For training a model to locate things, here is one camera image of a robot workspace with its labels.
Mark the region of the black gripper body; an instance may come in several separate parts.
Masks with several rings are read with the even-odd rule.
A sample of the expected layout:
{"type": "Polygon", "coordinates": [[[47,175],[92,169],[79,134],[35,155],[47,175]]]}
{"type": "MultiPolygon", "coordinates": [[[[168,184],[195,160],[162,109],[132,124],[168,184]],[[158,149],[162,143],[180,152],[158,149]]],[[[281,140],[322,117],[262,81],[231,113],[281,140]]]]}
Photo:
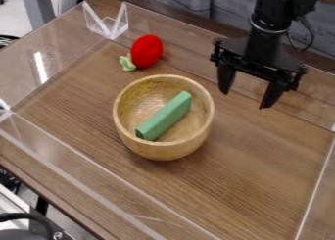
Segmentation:
{"type": "Polygon", "coordinates": [[[295,59],[277,44],[270,51],[265,45],[251,47],[246,37],[237,39],[216,38],[212,42],[211,61],[216,67],[226,62],[235,67],[237,72],[263,79],[269,82],[282,82],[287,91],[298,90],[302,77],[307,73],[306,65],[295,59]]]}

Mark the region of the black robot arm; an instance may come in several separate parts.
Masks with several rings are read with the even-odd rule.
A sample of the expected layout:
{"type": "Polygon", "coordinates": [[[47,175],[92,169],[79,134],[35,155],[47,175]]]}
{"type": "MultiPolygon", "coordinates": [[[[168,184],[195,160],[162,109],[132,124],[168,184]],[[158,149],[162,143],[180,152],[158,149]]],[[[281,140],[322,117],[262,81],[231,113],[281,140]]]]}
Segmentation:
{"type": "Polygon", "coordinates": [[[271,108],[286,91],[297,91],[307,73],[303,62],[290,55],[282,44],[282,36],[290,36],[293,22],[301,21],[310,32],[310,42],[299,52],[306,51],[315,33],[305,16],[315,10],[318,0],[257,0],[250,17],[250,34],[238,39],[216,38],[211,61],[218,67],[219,89],[230,93],[235,74],[245,72],[269,82],[259,105],[271,108]]]}

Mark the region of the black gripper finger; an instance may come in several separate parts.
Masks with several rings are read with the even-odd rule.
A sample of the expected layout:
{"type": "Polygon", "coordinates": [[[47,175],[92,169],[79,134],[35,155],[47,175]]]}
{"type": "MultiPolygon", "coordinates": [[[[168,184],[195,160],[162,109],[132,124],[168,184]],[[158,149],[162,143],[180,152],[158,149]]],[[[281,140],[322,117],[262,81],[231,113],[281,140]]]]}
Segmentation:
{"type": "Polygon", "coordinates": [[[221,91],[225,94],[229,94],[235,82],[235,67],[229,65],[226,62],[219,63],[218,80],[219,80],[221,91]]]}
{"type": "Polygon", "coordinates": [[[287,91],[287,86],[282,82],[271,82],[265,92],[261,102],[261,109],[271,108],[287,91]]]}

